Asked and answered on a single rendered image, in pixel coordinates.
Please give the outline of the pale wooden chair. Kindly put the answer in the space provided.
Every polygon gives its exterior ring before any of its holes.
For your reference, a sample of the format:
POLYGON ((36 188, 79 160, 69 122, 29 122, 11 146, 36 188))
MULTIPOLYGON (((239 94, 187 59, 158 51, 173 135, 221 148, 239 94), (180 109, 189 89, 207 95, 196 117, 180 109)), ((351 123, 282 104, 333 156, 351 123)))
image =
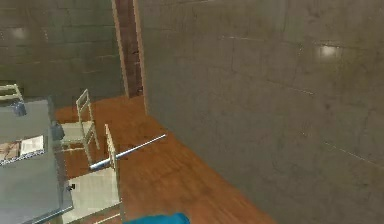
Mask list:
POLYGON ((23 96, 17 84, 7 84, 0 86, 0 101, 15 99, 23 101, 23 96))
POLYGON ((117 212, 92 224, 106 224, 114 218, 120 223, 125 221, 116 147, 107 124, 105 133, 109 155, 106 166, 69 180, 73 208, 62 215, 63 224, 86 224, 92 217, 106 215, 111 210, 117 212))
POLYGON ((97 149, 100 149, 100 143, 98 141, 91 99, 87 89, 82 92, 75 101, 75 104, 78 120, 62 124, 64 137, 61 140, 61 145, 65 151, 84 151, 88 163, 92 164, 91 141, 94 141, 97 149))

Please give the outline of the silver metal bat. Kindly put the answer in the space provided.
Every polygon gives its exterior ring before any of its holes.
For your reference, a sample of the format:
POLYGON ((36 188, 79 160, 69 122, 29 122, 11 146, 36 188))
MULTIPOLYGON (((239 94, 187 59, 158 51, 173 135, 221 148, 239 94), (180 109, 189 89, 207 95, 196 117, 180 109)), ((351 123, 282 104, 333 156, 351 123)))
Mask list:
POLYGON ((144 143, 142 143, 142 144, 140 144, 138 146, 135 146, 133 148, 129 148, 129 149, 127 149, 127 150, 125 150, 125 151, 123 151, 121 153, 115 154, 111 158, 107 158, 107 159, 101 160, 99 162, 93 163, 93 164, 91 164, 89 166, 89 169, 91 171, 99 170, 102 167, 106 167, 108 164, 110 164, 114 160, 116 161, 116 160, 118 160, 118 159, 120 159, 120 158, 122 158, 124 156, 127 156, 128 154, 131 154, 131 153, 133 153, 135 151, 138 151, 139 149, 144 148, 146 146, 149 146, 150 144, 155 143, 155 142, 157 142, 159 140, 162 140, 162 139, 164 139, 166 137, 167 137, 167 134, 162 134, 162 135, 160 135, 158 137, 155 137, 155 138, 153 138, 153 139, 151 139, 149 141, 146 141, 146 142, 144 142, 144 143))

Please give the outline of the blue object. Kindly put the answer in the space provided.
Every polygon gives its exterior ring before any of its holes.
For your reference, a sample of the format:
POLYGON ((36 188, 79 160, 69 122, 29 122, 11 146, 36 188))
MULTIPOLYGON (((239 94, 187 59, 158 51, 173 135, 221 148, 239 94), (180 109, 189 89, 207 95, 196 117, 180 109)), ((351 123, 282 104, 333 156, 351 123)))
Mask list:
POLYGON ((184 213, 174 213, 171 215, 144 216, 123 222, 122 224, 191 224, 189 218, 184 213))

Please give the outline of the dark blue cup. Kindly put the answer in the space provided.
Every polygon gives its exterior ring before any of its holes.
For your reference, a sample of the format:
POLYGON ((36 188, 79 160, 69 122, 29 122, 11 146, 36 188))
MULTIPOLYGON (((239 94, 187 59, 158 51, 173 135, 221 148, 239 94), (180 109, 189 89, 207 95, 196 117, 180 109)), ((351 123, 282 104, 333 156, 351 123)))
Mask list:
POLYGON ((15 102, 12 107, 16 116, 21 117, 27 114, 25 104, 22 101, 15 102))
POLYGON ((55 141, 61 141, 65 136, 63 127, 56 121, 54 121, 51 124, 51 132, 52 132, 52 138, 55 141))

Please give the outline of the open magazine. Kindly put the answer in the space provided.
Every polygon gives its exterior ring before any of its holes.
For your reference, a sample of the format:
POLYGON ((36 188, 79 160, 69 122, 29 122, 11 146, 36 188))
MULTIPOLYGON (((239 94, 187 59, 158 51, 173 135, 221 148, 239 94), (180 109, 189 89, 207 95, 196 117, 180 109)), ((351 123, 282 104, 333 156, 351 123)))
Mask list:
POLYGON ((0 166, 45 153, 43 135, 0 143, 0 166))

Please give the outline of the grey dining table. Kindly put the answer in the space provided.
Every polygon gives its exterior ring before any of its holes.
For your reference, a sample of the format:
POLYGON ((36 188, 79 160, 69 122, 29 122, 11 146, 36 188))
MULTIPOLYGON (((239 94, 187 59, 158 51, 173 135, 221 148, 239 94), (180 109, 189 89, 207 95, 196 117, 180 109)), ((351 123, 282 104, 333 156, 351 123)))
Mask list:
POLYGON ((44 153, 0 166, 0 224, 43 224, 73 209, 61 144, 52 133, 54 104, 29 99, 26 114, 0 107, 0 143, 44 138, 44 153))

